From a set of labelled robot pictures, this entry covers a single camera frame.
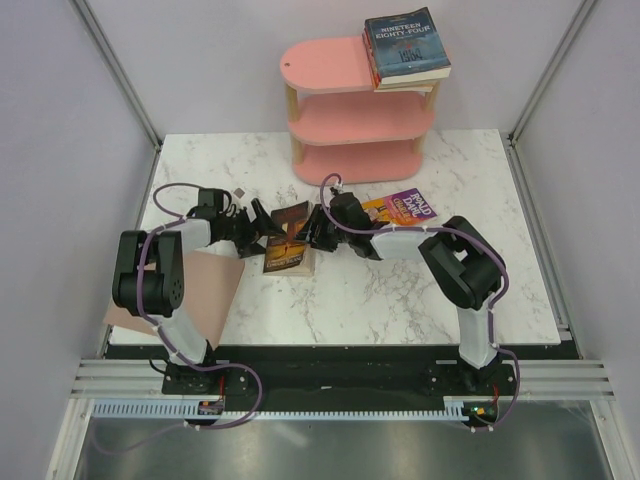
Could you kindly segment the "brown Edward Tulane book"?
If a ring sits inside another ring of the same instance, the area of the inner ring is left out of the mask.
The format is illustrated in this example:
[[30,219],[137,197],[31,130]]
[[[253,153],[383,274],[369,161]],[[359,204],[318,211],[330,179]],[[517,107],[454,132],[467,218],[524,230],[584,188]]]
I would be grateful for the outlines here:
[[272,211],[272,220],[285,235],[268,237],[264,275],[311,277],[314,274],[314,251],[308,244],[295,239],[309,219],[310,212],[308,201]]

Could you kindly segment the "Roald Dahl Charlie book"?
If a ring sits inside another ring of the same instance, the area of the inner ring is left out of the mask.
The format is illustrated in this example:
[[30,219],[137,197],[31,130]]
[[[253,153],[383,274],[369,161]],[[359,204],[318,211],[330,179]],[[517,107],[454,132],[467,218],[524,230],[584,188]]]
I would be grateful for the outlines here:
[[361,206],[376,226],[420,226],[438,217],[435,209],[417,188],[366,200]]

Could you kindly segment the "blue Nineteen Eighty-Four book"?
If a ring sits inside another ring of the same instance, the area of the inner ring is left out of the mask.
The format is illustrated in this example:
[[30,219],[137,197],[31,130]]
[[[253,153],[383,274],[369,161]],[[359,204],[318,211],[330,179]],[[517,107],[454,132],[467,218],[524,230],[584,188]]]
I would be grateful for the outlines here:
[[364,22],[382,67],[382,89],[426,84],[449,77],[451,61],[427,7]]

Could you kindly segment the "red 13-Storey Treehouse book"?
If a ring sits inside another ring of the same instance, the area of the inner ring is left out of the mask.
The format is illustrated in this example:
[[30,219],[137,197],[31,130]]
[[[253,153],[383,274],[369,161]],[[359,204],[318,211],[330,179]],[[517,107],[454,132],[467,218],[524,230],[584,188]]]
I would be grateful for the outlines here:
[[366,53],[368,55],[368,62],[369,62],[369,68],[370,68],[373,87],[375,90],[381,90],[382,80],[383,80],[382,67],[379,62],[379,55],[375,48],[373,36],[367,28],[363,29],[362,38],[363,38],[363,43],[366,49]]

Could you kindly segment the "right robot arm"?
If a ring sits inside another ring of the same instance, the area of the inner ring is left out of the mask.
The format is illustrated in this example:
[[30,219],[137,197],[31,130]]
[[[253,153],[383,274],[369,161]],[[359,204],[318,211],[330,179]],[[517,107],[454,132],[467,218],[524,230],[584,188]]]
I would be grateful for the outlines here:
[[367,260],[424,262],[443,295],[456,307],[460,331],[458,381],[483,392],[494,381],[498,356],[494,307],[509,288],[506,263],[473,225],[453,216],[442,225],[400,226],[365,212],[351,193],[314,206],[295,239],[333,252],[341,243]]

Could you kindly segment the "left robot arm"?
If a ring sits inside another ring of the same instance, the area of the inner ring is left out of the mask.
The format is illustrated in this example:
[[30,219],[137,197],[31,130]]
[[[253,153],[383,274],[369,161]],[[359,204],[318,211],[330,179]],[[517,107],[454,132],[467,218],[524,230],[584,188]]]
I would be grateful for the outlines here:
[[232,242],[241,258],[264,254],[259,241],[285,232],[258,199],[251,207],[252,213],[238,207],[226,190],[199,187],[197,203],[187,213],[150,231],[126,230],[119,237],[112,280],[115,305],[151,326],[172,363],[187,366],[185,382],[198,393],[215,389],[220,371],[205,360],[209,342],[182,306],[184,257],[219,241]]

